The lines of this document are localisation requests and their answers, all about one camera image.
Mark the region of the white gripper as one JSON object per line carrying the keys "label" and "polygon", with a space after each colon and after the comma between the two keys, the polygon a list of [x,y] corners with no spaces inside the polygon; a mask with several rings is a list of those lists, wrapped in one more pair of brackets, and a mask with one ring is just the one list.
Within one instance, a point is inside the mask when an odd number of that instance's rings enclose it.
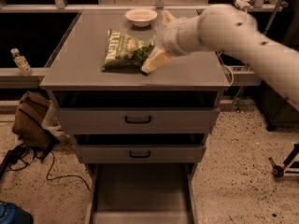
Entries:
{"label": "white gripper", "polygon": [[171,56],[186,56],[200,51],[199,17],[177,18],[169,11],[163,11],[164,27],[162,44],[164,49],[155,47],[141,66],[145,74],[169,63]]}

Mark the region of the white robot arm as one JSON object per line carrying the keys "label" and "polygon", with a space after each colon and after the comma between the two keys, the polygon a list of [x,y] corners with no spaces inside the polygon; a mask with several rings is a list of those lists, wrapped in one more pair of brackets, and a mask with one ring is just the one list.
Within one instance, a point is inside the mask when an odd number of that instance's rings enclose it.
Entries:
{"label": "white robot arm", "polygon": [[201,15],[176,18],[164,13],[162,45],[141,66],[149,74],[173,57],[218,51],[249,66],[293,108],[299,109],[299,51],[260,33],[257,21],[231,5],[207,7]]}

